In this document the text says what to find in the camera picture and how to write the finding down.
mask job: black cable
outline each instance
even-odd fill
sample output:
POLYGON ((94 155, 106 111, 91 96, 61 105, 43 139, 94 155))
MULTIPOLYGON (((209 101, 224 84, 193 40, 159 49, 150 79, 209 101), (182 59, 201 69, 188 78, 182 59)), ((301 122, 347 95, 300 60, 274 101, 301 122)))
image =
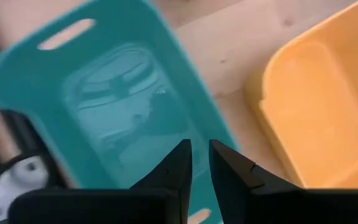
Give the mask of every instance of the black cable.
POLYGON ((6 162, 5 164, 3 164, 0 168, 0 176, 3 175, 3 173, 5 173, 5 171, 9 170, 10 168, 12 168, 15 164, 17 164, 18 162, 20 161, 23 161, 24 159, 28 159, 30 157, 40 157, 46 170, 47 170, 47 173, 48 173, 48 181, 47 181, 47 184, 46 184, 46 187, 54 184, 55 182, 55 179, 54 179, 54 175, 53 175, 53 172, 51 172, 51 167, 50 167, 50 158, 47 158, 45 156, 41 156, 39 153, 37 152, 29 152, 29 153, 26 153, 26 154, 21 154, 21 155, 18 155, 14 158, 12 158, 10 161, 6 162))

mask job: wooden surface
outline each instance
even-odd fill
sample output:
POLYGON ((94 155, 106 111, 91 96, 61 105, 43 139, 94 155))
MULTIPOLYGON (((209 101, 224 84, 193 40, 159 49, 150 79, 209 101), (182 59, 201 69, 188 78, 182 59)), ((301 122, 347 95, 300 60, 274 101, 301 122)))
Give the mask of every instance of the wooden surface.
MULTIPOLYGON (((0 0, 0 46, 84 0, 0 0)), ((154 0, 217 100, 243 154, 286 177, 244 103, 248 73, 283 44, 356 0, 154 0)))

